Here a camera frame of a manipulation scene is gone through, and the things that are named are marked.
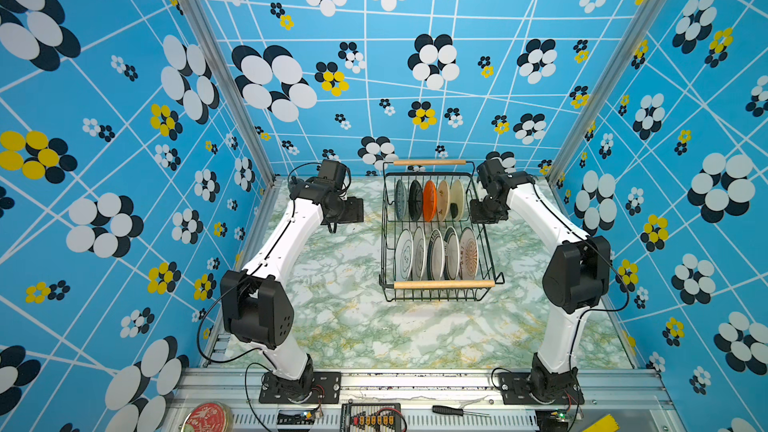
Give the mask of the black wire dish rack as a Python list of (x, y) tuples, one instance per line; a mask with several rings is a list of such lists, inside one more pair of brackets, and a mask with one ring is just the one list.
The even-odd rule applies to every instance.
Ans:
[(505, 283), (486, 226), (471, 218), (476, 166), (395, 160), (382, 169), (379, 286), (388, 302), (482, 300)]

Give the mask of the white plate teal flower emblem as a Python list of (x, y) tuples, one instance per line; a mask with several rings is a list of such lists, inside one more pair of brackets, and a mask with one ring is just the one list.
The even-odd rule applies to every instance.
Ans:
[(395, 248), (395, 280), (411, 279), (414, 256), (414, 240), (410, 230), (403, 230), (398, 236)]

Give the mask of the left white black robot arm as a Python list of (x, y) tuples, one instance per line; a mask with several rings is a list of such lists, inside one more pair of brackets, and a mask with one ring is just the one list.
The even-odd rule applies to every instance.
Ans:
[(220, 281), (225, 331), (263, 355), (270, 377), (292, 401), (310, 395), (314, 366), (292, 333), (294, 308), (286, 284), (316, 229), (324, 225), (334, 233), (339, 224), (364, 219), (363, 201), (347, 196), (350, 184), (349, 168), (328, 159), (314, 177), (291, 176), (289, 202), (275, 230), (241, 270)]

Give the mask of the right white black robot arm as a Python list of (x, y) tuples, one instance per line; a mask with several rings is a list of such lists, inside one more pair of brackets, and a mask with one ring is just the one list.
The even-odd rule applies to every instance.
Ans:
[(513, 212), (551, 254), (542, 277), (548, 322), (533, 357), (528, 387), (536, 400), (552, 402), (578, 384), (575, 352), (588, 314), (609, 289), (610, 244), (577, 228), (541, 194), (532, 175), (511, 171), (500, 154), (489, 153), (477, 173), (486, 195), (470, 201), (471, 221), (495, 224)]

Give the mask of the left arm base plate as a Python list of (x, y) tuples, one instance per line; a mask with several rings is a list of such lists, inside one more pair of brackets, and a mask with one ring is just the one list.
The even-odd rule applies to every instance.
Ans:
[(263, 375), (258, 402), (261, 404), (310, 405), (338, 404), (342, 374), (335, 371), (315, 371), (312, 377), (288, 380), (272, 372)]

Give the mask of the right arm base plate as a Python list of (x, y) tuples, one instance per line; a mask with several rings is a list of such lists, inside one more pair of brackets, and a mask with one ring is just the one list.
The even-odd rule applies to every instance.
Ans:
[(500, 372), (494, 382), (505, 405), (557, 405), (575, 407), (585, 403), (573, 373)]

